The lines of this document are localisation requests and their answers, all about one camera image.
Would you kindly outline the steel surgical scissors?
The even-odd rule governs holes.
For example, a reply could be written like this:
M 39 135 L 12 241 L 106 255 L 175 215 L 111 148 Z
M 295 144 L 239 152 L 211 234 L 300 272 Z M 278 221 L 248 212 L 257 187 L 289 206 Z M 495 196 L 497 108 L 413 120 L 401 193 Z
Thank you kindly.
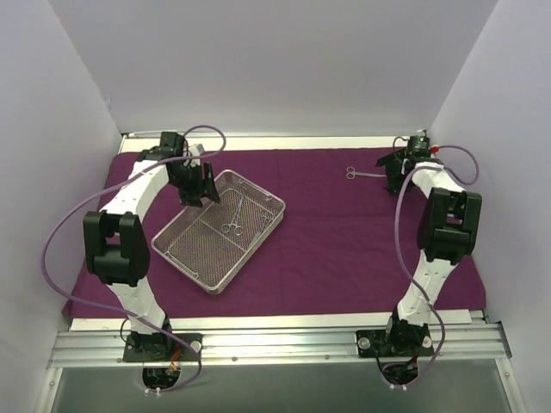
M 385 175 L 375 174 L 369 172 L 357 171 L 354 167 L 348 167 L 346 169 L 346 178 L 349 180 L 354 180 L 357 177 L 367 177 L 367 178 L 384 178 Z

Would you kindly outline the metal mesh tray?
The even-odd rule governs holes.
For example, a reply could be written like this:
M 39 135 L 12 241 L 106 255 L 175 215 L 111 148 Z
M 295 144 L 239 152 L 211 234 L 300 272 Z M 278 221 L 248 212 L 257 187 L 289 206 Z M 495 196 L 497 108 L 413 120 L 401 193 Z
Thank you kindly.
M 286 203 L 233 170 L 221 171 L 214 180 L 220 203 L 185 207 L 152 239 L 152 249 L 207 293 L 218 295 L 281 223 Z M 231 191 L 245 197 L 240 237 L 220 229 L 231 219 Z

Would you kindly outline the purple cloth wrap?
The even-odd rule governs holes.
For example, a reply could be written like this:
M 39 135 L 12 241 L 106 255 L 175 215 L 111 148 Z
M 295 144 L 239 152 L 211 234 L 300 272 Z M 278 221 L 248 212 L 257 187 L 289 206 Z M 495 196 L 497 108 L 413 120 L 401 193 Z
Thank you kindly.
M 408 281 L 394 247 L 398 198 L 382 178 L 346 178 L 346 169 L 380 174 L 380 149 L 224 151 L 215 172 L 234 170 L 286 203 L 282 222 L 235 278 L 212 295 L 152 255 L 149 283 L 170 317 L 259 317 L 391 311 Z M 408 193 L 399 219 L 408 270 L 424 196 Z

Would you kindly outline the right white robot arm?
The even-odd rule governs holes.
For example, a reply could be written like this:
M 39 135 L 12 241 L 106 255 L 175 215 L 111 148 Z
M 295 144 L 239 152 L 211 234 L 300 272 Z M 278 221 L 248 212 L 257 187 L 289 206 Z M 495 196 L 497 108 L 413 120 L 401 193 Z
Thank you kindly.
M 410 281 L 396 305 L 382 344 L 390 354 L 400 355 L 414 339 L 424 338 L 424 329 L 435 315 L 434 304 L 445 281 L 461 260 L 473 253 L 478 235 L 482 197 L 466 187 L 474 181 L 461 179 L 450 167 L 430 157 L 386 155 L 376 161 L 386 171 L 388 190 L 398 195 L 393 238 L 399 265 Z M 416 243 L 418 264 L 411 273 L 400 248 L 399 219 L 406 190 L 414 186 L 426 203 L 419 221 Z

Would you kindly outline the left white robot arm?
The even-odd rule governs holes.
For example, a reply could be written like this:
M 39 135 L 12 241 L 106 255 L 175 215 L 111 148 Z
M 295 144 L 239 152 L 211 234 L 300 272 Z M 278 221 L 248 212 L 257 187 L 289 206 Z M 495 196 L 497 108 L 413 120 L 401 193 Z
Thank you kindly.
M 143 351 L 155 361 L 172 354 L 174 340 L 160 330 L 166 327 L 168 318 L 147 279 L 151 253 L 142 220 L 157 195 L 169 185 L 177 188 L 179 203 L 186 207 L 202 207 L 204 198 L 220 201 L 212 164 L 198 158 L 203 153 L 203 145 L 191 145 L 184 152 L 191 160 L 153 168 L 156 162 L 176 153 L 160 147 L 142 151 L 127 178 L 129 183 L 100 211 L 84 216 L 87 270 L 108 287 L 124 310 L 133 314 L 129 318 L 131 334 L 144 339 Z

